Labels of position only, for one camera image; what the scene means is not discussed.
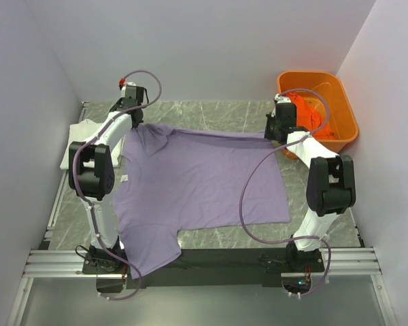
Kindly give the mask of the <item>purple t shirt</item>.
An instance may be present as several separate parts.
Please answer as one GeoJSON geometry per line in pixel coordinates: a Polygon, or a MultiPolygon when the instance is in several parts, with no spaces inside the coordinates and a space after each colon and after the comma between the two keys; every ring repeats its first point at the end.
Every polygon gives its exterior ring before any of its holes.
{"type": "Polygon", "coordinates": [[[182,230],[288,223],[272,144],[263,133],[142,124],[122,149],[123,181],[112,199],[128,260],[143,276],[181,254],[182,230]]]}

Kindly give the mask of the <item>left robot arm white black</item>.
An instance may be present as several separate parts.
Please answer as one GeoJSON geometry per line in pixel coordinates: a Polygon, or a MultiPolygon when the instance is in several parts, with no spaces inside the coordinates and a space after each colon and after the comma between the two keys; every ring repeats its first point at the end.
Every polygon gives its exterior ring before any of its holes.
{"type": "Polygon", "coordinates": [[[105,121],[83,141],[69,145],[69,186],[80,197],[90,226],[90,246],[83,248],[85,274],[127,270],[126,254],[110,209],[115,183],[112,153],[126,133],[143,122],[142,109],[149,100],[148,91],[133,82],[120,89],[121,97],[105,121]]]}

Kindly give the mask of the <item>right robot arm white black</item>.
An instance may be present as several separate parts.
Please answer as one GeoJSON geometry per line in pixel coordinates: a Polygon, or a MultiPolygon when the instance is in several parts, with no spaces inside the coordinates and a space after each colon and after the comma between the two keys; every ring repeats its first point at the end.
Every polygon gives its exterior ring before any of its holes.
{"type": "Polygon", "coordinates": [[[327,149],[296,122],[296,105],[285,96],[275,101],[266,114],[265,138],[277,141],[295,154],[309,169],[306,187],[308,209],[301,226],[286,245],[289,271],[309,267],[323,269],[319,262],[321,244],[330,225],[356,201],[354,162],[327,149]]]}

